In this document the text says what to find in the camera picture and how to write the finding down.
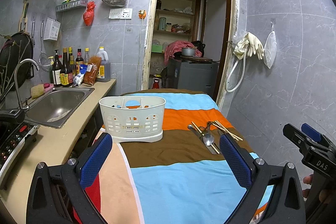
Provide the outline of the person's right hand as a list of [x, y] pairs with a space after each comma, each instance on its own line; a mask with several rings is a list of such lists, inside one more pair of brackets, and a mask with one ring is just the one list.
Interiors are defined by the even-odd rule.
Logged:
[[[311, 185], [313, 181], [313, 174], [310, 174], [309, 176], [305, 176], [303, 178], [303, 183], [307, 185]], [[302, 195], [304, 198], [307, 198], [310, 192], [310, 188], [306, 188], [302, 191]]]

